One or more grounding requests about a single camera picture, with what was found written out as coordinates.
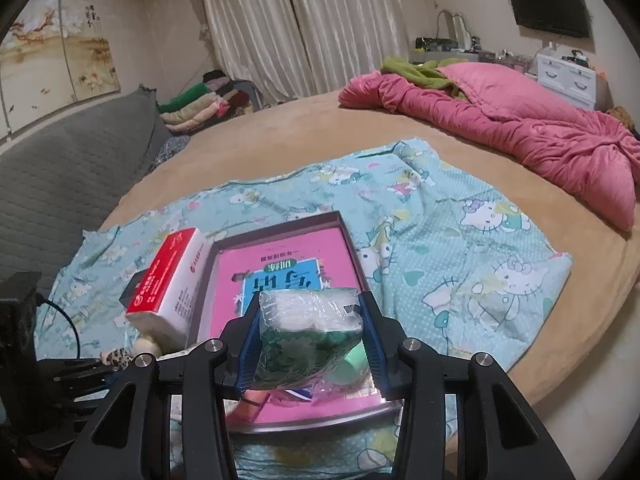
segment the white curtain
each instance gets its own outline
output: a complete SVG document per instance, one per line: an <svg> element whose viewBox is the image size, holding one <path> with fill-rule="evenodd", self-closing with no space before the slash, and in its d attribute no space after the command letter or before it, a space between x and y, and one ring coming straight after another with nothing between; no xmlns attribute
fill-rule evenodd
<svg viewBox="0 0 640 480"><path fill-rule="evenodd" d="M400 0L294 0L318 93L409 56Z"/></svg>
<svg viewBox="0 0 640 480"><path fill-rule="evenodd" d="M204 0L227 75L249 79L272 104L316 94L289 0Z"/></svg>

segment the white drawer cabinet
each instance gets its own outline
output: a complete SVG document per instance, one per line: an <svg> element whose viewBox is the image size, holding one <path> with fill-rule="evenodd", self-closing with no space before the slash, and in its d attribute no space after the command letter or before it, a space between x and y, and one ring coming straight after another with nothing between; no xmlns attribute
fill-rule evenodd
<svg viewBox="0 0 640 480"><path fill-rule="evenodd" d="M607 82L590 68L538 54L538 83L585 110L606 106Z"/></svg>

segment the stack of folded blankets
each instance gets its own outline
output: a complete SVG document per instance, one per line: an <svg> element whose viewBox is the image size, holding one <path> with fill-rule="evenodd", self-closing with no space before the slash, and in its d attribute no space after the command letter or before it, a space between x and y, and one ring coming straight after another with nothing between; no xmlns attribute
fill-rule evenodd
<svg viewBox="0 0 640 480"><path fill-rule="evenodd" d="M207 72L198 83L165 105L158 105L160 117L175 135L193 135L233 117L250 114L253 105L246 92L222 70Z"/></svg>

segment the leopard print item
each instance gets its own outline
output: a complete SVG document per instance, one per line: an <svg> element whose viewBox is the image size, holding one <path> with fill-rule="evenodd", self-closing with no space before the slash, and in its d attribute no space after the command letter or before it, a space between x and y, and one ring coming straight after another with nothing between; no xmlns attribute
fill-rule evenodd
<svg viewBox="0 0 640 480"><path fill-rule="evenodd" d="M117 348L111 352L101 352L100 361L103 364L116 366L119 370L124 370L133 360L133 354L124 348Z"/></svg>

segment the pink folded blanket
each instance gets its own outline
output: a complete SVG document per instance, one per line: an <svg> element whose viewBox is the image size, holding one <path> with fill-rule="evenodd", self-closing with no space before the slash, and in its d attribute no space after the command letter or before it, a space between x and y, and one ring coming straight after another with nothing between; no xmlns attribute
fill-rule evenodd
<svg viewBox="0 0 640 480"><path fill-rule="evenodd" d="M227 103L223 98L218 98L216 101L213 101L209 106L204 108L204 110L199 111L193 119L189 119L188 121L175 125L167 124L166 127L174 134L188 133L190 130L197 128L204 121L207 121L213 116L224 116L228 110L229 103Z"/></svg>
<svg viewBox="0 0 640 480"><path fill-rule="evenodd" d="M358 76L340 92L347 108L384 107L513 155L621 230L634 224L640 142L614 117L581 110L507 67L461 63L441 72L469 103L397 74Z"/></svg>

